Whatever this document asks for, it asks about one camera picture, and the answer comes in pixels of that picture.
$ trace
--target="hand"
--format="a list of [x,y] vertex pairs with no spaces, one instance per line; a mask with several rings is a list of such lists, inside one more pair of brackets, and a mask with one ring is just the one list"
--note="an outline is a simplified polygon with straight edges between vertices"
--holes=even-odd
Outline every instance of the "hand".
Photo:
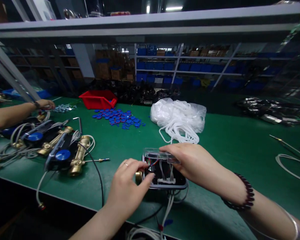
[[54,102],[51,100],[40,99],[37,101],[37,103],[39,103],[40,109],[44,109],[44,110],[50,110],[50,109],[54,109],[56,107]]
[[246,189],[240,178],[218,163],[200,145],[177,143],[161,147],[159,150],[174,155],[181,164],[173,166],[195,184],[234,204],[242,204],[245,201]]
[[132,180],[137,171],[147,167],[147,163],[130,158],[124,160],[114,174],[105,207],[116,211],[116,219],[122,223],[137,209],[150,187],[154,173],[148,174],[139,186]]

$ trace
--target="clear plastic cover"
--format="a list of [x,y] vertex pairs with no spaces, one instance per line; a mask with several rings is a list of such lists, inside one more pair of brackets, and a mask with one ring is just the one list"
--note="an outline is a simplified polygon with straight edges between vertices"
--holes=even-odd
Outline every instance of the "clear plastic cover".
[[161,161],[165,161],[167,163],[178,163],[180,164],[179,160],[176,159],[175,156],[168,152],[160,152],[158,148],[144,148],[143,155],[146,158],[157,159]]

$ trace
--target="black cable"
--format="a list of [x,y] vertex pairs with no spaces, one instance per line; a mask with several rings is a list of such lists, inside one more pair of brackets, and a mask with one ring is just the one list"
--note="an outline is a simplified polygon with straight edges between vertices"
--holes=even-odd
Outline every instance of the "black cable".
[[102,184],[102,180],[101,180],[101,174],[100,174],[99,169],[98,169],[98,167],[97,167],[97,165],[96,165],[96,163],[95,163],[95,160],[93,159],[91,153],[89,153],[88,149],[87,149],[85,146],[83,146],[80,142],[78,142],[78,144],[79,144],[81,147],[83,147],[84,150],[86,150],[86,152],[87,152],[88,155],[90,156],[90,158],[91,158],[91,160],[92,160],[94,166],[96,167],[96,169],[97,169],[97,171],[98,171],[99,178],[100,178],[100,184],[101,184],[102,207],[103,207],[103,206],[104,206],[104,194],[103,194],[103,184]]
[[149,220],[150,218],[153,218],[154,216],[157,216],[157,214],[160,212],[160,210],[161,210],[162,208],[163,208],[163,205],[161,205],[161,206],[159,207],[159,209],[158,209],[155,213],[151,214],[149,217],[146,217],[146,218],[140,220],[139,222],[136,222],[136,223],[134,224],[134,227],[137,227],[137,225],[140,225],[141,223],[144,223],[145,221]]

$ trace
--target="wrist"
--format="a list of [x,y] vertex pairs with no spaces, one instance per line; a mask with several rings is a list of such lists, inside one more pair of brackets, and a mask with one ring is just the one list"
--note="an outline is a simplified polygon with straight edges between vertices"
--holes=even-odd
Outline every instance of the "wrist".
[[247,191],[241,179],[230,170],[223,168],[214,171],[207,181],[209,191],[219,195],[235,205],[241,205],[247,198]]

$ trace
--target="blue plastic cap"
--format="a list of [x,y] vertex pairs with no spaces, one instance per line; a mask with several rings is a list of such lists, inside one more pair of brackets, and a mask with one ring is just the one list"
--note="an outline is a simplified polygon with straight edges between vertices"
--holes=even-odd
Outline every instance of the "blue plastic cap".
[[71,153],[67,149],[60,150],[56,153],[56,159],[59,161],[67,160],[70,157]]
[[43,134],[42,133],[40,133],[40,132],[35,132],[35,133],[32,133],[32,134],[30,134],[28,137],[27,137],[27,139],[29,140],[29,141],[38,141],[38,140],[41,140],[43,138]]

